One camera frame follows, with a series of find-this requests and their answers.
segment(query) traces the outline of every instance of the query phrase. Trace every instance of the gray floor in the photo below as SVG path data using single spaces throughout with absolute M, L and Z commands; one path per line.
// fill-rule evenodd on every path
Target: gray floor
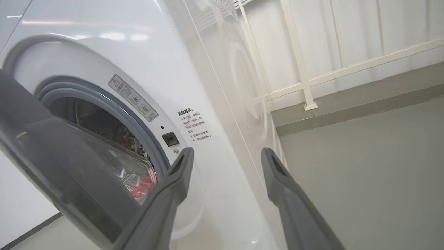
M 66 217 L 62 216 L 12 250 L 99 250 Z
M 444 99 L 281 137 L 348 250 L 444 249 Z

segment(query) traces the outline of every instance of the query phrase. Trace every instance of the printed instructions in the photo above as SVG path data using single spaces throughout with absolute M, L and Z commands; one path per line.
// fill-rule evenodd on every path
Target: printed instructions
M 211 134 L 208 132 L 200 112 L 196 112 L 193 109 L 184 109 L 177 112 L 177 114 L 180 116 L 181 122 L 193 141 L 211 138 Z

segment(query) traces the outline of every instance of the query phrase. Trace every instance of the floor trim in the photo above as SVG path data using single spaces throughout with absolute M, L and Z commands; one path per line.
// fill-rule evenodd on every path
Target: floor trim
M 406 106 L 431 101 L 444 96 L 444 84 L 429 87 L 405 93 L 402 95 L 390 97 L 387 99 L 374 101 L 371 103 L 358 105 L 348 109 L 338 110 L 336 112 L 322 114 L 320 116 L 312 115 L 301 121 L 292 122 L 276 127 L 277 134 L 282 137 L 298 133 L 300 131 L 325 127 L 339 122 L 349 121 L 361 117 L 387 112 L 394 109 L 400 109 Z
M 53 215 L 48 220 L 40 223 L 38 226 L 34 227 L 33 229 L 29 230 L 28 232 L 24 233 L 22 236 L 18 237 L 17 239 L 13 240 L 11 243 L 7 244 L 6 246 L 0 248 L 0 250 L 10 250 L 11 248 L 18 245 L 20 242 L 24 241 L 25 239 L 29 238 L 33 234 L 37 233 L 38 231 L 42 230 L 49 224 L 53 223 L 56 219 L 62 217 L 62 213 L 58 212 L 55 215 Z

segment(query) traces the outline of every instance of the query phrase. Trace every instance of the white railing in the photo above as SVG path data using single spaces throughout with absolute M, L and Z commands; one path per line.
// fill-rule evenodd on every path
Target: white railing
M 297 33 L 297 29 L 296 29 L 296 23 L 294 20 L 294 16 L 292 13 L 292 9 L 291 9 L 291 0 L 281 0 L 281 6 L 282 6 L 282 10 L 284 13 L 284 17 L 285 17 L 285 22 L 288 28 L 288 33 L 289 33 L 289 37 L 290 37 L 290 42 L 291 42 L 291 47 L 293 50 L 293 56 L 294 59 L 296 61 L 296 68 L 295 70 L 297 70 L 299 77 L 300 77 L 300 82 L 296 83 L 295 85 L 292 85 L 290 87 L 287 88 L 283 88 L 283 89 L 279 89 L 276 91 L 272 91 L 268 94 L 265 95 L 265 99 L 267 101 L 272 100 L 274 98 L 277 97 L 281 97 L 299 90 L 302 90 L 304 93 L 304 97 L 305 97 L 305 105 L 304 105 L 304 109 L 305 110 L 311 110 L 311 109 L 315 109 L 317 108 L 317 104 L 314 102 L 313 100 L 313 95 L 311 93 L 311 87 L 327 82 L 327 81 L 331 81 L 340 77 L 344 77 L 362 70 L 366 70 L 366 69 L 370 69 L 372 67 L 376 67 L 378 65 L 382 65 L 382 64 L 386 64 L 388 62 L 391 61 L 395 61 L 404 57 L 408 57 L 417 53 L 421 53 L 433 48 L 438 48 L 441 46 L 444 46 L 444 39 L 435 39 L 435 40 L 430 40 L 430 0 L 425 0 L 425 5 L 426 5 L 426 34 L 427 34 L 427 42 L 422 43 L 422 44 L 417 44 L 415 46 L 412 47 L 408 47 L 390 54 L 386 54 L 385 51 L 385 38 L 384 38 L 384 30 L 383 30 L 383 23 L 384 20 L 382 18 L 382 14 L 381 14 L 381 0 L 375 0 L 376 1 L 376 5 L 377 5 L 377 14 L 378 14 L 378 23 L 379 23 L 379 36 L 380 36 L 380 43 L 381 43 L 381 56 L 380 57 L 376 57 L 370 60 L 366 60 L 363 62 L 360 62 L 358 64 L 349 66 L 349 67 L 345 67 L 344 68 L 344 62 L 343 62 L 343 47 L 342 47 L 342 40 L 341 40 L 341 34 L 337 28 L 338 26 L 338 21 L 337 21 L 337 13 L 336 13 L 336 5 L 335 5 L 335 0 L 330 0 L 330 6 L 331 6 L 331 11 L 332 11 L 332 15 L 333 15 L 333 21 L 334 21 L 334 30 L 336 32 L 336 39 L 337 39 L 337 44 L 338 44 L 338 51 L 339 51 L 339 56 L 340 56 L 340 61 L 341 61 L 341 69 L 336 70 L 336 71 L 332 71 L 329 72 L 325 75 L 322 76 L 318 76 L 315 78 L 308 78 L 308 74 L 307 74 L 307 70 L 305 67 L 305 61 L 304 61 L 304 57 L 302 54 L 302 48 L 301 48 L 301 43 L 299 40 L 299 35 Z M 245 15 L 245 11 L 243 10 L 243 6 L 242 3 L 239 2 L 239 6 L 242 10 L 242 15 L 244 20 L 246 21 L 246 27 L 248 29 L 248 33 L 250 36 L 250 39 L 254 41 L 254 37 L 253 34 L 251 32 L 250 26 L 248 25 L 248 21 L 247 21 L 247 17 Z M 258 56 L 258 49 L 256 47 L 256 44 L 253 43 L 253 50 L 255 52 L 255 54 L 257 54 Z M 265 78 L 266 78 L 266 74 L 265 74 L 265 70 L 263 68 L 262 65 L 262 61 L 259 57 L 259 71 L 262 71 L 262 74 L 264 74 Z M 266 78 L 266 85 L 267 85 L 267 89 L 270 89 L 270 85 L 267 82 L 268 79 Z

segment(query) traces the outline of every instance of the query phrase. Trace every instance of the washing machine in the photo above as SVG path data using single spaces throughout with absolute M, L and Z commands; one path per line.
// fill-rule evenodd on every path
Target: washing machine
M 53 115 L 132 151 L 150 183 L 194 149 L 170 249 L 286 248 L 260 153 L 285 156 L 232 2 L 1 0 L 0 15 L 2 70 Z

